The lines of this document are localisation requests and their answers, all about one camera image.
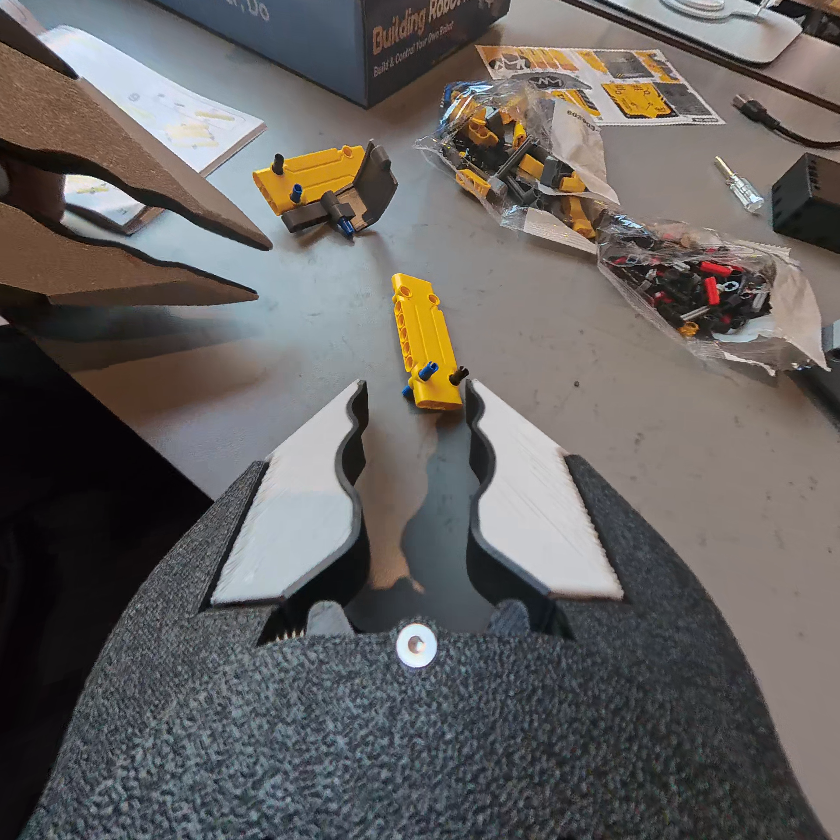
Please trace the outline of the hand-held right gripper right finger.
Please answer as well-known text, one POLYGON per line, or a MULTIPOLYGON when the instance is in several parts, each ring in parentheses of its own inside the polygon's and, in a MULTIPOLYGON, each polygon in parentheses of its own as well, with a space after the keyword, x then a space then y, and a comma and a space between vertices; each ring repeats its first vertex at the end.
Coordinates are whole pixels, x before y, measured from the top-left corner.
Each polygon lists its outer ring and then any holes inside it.
POLYGON ((478 548, 550 600, 621 601, 565 450, 484 383, 468 380, 466 396, 482 475, 470 515, 478 548))

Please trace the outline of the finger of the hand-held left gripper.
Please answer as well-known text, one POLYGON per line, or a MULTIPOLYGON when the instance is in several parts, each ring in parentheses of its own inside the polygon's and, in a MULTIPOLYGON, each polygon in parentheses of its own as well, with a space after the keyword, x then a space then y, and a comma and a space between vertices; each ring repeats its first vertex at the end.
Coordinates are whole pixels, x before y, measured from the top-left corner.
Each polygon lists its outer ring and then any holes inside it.
POLYGON ((1 204, 1 306, 216 306, 255 290, 1 204))
POLYGON ((224 194, 83 79, 1 45, 2 151, 40 170, 117 186, 211 233, 268 251, 224 194))

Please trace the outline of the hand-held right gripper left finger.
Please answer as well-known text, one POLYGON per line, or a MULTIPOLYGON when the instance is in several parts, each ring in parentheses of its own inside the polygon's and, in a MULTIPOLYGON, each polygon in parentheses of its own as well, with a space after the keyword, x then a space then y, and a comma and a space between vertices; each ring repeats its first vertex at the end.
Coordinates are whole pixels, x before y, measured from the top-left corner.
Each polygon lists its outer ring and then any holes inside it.
POLYGON ((361 546, 368 410, 366 381, 352 381, 260 464, 211 606, 288 602, 361 546))

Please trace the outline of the yellow grey brick assembly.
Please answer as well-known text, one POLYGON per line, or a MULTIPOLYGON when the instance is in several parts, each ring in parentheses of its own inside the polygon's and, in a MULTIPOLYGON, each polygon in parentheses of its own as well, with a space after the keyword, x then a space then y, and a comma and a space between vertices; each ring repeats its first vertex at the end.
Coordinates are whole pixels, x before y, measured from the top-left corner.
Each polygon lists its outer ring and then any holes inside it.
POLYGON ((275 154, 253 181, 290 233, 329 224, 347 239, 375 224, 397 189, 391 159, 374 141, 290 158, 275 154))

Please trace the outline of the yellow panel brick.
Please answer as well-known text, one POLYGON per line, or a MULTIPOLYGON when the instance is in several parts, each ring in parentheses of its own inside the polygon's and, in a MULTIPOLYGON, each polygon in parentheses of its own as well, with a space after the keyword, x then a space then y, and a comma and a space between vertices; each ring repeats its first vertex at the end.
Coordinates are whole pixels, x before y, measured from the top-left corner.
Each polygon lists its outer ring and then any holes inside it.
POLYGON ((412 399, 418 408, 432 411, 455 411, 462 406, 460 390, 448 381, 459 365, 449 337, 440 299, 426 280, 403 273, 394 274, 393 311, 402 359, 408 380, 413 371, 429 361, 438 370, 427 382, 414 386, 412 399))

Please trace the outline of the bag of black red pins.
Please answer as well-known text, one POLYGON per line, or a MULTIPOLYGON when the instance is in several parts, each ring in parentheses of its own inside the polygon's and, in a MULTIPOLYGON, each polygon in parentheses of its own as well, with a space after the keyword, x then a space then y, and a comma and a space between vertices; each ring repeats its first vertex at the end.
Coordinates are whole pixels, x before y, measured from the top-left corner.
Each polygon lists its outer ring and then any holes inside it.
POLYGON ((816 296, 789 249, 607 211, 596 245, 625 301, 697 358, 771 375, 829 370, 816 296))

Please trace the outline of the grey desk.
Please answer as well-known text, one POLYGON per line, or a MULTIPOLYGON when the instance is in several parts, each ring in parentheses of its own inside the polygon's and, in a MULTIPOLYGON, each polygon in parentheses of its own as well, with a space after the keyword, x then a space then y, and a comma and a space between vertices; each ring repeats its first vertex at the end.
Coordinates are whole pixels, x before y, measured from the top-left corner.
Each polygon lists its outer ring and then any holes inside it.
POLYGON ((369 110, 147 2, 25 2, 47 28, 97 36, 185 88, 264 120, 211 182, 269 253, 165 213, 135 248, 258 291, 215 308, 57 310, 40 347, 210 497, 352 380, 371 419, 358 482, 371 582, 353 617, 374 632, 418 613, 470 631, 490 613, 465 568, 469 430, 417 411, 392 275, 430 281, 460 364, 605 477, 677 551, 726 617, 791 765, 838 838, 838 431, 786 376, 705 366, 649 324, 587 255, 500 227, 415 140, 450 81, 486 78, 463 48, 369 110), (398 190, 354 243, 296 239, 251 173, 276 152, 370 139, 398 190))

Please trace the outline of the instruction booklet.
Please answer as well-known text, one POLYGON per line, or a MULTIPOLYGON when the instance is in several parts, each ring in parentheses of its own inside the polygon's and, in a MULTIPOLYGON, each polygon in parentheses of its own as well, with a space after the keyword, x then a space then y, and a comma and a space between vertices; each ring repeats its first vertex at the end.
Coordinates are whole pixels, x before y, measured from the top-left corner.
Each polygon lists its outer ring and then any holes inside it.
MULTIPOLYGON (((215 171, 266 130, 257 117, 189 91, 83 30, 62 25, 39 38, 199 175, 215 171)), ((124 235, 163 212, 85 175, 66 177, 65 201, 72 213, 124 235)))

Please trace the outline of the blue robot kit box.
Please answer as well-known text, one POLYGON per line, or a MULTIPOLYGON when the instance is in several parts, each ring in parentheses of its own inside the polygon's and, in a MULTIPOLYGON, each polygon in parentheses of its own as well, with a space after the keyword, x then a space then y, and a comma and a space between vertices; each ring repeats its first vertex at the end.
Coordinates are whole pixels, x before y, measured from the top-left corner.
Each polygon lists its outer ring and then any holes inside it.
POLYGON ((482 36, 509 1, 158 1, 370 108, 482 36))

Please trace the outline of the person's black trousers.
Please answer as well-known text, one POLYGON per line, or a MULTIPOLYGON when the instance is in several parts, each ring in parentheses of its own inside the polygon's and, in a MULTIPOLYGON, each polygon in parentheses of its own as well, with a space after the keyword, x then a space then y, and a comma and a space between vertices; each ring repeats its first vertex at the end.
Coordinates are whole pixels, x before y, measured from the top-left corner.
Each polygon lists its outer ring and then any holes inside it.
POLYGON ((2 327, 1 838, 16 838, 35 809, 126 605, 211 503, 2 327))

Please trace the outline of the bag of yellow bricks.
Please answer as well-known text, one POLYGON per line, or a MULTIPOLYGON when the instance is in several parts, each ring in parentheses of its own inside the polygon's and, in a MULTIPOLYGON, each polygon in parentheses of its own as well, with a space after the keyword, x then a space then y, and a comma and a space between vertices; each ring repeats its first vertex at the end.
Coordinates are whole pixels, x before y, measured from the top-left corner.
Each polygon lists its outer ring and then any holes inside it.
POLYGON ((597 116, 587 89, 565 75, 460 80, 414 148, 500 226, 595 255, 602 216, 619 204, 597 116))

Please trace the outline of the black battery box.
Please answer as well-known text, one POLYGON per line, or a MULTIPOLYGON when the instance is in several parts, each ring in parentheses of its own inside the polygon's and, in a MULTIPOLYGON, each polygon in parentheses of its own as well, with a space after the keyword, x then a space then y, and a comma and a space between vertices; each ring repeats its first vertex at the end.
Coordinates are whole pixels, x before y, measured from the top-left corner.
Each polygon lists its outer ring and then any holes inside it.
POLYGON ((839 252, 839 163, 805 153, 773 184, 773 230, 839 252))

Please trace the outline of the yellow grey sticker sheet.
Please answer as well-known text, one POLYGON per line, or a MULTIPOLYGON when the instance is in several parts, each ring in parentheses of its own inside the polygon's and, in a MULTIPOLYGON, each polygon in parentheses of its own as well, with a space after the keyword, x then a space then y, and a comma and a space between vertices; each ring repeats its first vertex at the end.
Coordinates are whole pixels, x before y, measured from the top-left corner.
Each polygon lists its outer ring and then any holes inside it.
POLYGON ((657 49, 478 45, 494 80, 517 78, 601 126, 721 125, 724 120, 657 49))

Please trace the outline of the silver stand base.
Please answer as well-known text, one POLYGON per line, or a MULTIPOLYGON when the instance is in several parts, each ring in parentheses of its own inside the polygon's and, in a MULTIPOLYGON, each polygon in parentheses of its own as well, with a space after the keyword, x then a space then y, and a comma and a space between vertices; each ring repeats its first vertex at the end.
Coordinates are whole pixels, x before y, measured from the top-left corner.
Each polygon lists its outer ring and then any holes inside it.
POLYGON ((609 5, 724 56, 753 66, 774 62, 801 34, 774 2, 609 1, 609 5))

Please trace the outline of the small clear-handled screwdriver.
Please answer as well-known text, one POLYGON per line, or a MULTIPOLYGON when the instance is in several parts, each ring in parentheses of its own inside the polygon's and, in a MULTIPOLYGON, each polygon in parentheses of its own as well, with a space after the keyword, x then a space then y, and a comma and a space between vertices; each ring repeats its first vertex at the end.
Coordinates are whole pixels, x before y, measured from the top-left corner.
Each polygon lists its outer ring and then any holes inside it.
POLYGON ((743 208, 750 214, 760 214, 763 209, 764 198, 753 184, 736 173, 720 156, 715 156, 714 165, 730 192, 738 199, 743 208))

